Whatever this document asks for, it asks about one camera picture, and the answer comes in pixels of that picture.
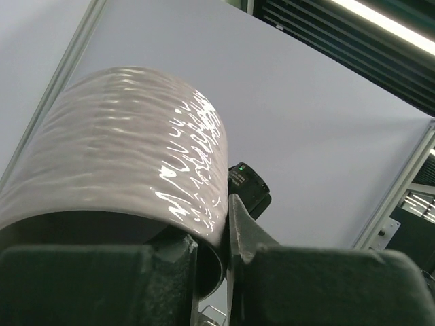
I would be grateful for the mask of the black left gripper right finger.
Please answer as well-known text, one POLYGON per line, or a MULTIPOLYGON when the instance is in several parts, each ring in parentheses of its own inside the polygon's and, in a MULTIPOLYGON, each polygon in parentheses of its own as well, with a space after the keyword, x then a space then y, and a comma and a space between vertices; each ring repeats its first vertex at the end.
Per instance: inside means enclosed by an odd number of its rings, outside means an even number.
POLYGON ((280 245, 228 199, 230 325, 433 325, 434 299, 397 251, 280 245))

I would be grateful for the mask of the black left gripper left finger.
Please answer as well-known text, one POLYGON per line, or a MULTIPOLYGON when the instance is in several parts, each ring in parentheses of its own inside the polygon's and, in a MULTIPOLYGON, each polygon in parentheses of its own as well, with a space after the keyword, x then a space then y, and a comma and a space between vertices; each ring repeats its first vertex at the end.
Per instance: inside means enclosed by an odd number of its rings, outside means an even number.
POLYGON ((197 244, 22 245, 1 254, 2 325, 190 325, 197 244))

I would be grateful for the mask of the pink mug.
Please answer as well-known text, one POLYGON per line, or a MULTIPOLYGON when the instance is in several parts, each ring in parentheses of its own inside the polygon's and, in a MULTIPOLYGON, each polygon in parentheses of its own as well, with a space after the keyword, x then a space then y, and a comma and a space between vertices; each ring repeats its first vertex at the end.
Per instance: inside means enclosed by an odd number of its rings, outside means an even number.
POLYGON ((66 88, 1 189, 1 247, 199 244, 197 291, 221 285, 228 142, 209 100, 172 75, 113 67, 66 88))

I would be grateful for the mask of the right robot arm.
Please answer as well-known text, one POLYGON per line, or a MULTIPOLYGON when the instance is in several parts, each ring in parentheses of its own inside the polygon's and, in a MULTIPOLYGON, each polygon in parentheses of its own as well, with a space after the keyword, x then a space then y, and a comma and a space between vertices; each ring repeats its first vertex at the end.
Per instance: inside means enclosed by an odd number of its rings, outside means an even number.
POLYGON ((239 196, 254 220, 263 214, 272 201, 268 185, 252 167, 244 162, 228 169, 228 193, 239 196))

